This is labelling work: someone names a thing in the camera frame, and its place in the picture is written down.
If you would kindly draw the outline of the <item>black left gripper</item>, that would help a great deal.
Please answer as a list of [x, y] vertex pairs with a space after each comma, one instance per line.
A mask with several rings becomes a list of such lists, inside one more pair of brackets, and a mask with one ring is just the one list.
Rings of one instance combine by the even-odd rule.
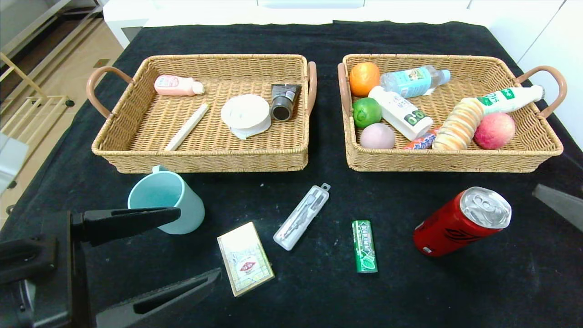
[[[175, 222], [177, 207], [88, 210], [44, 216], [41, 231], [1, 243], [3, 328], [90, 328], [85, 256], [93, 247]], [[212, 294], [221, 268], [98, 312], [94, 328], [162, 328]]]

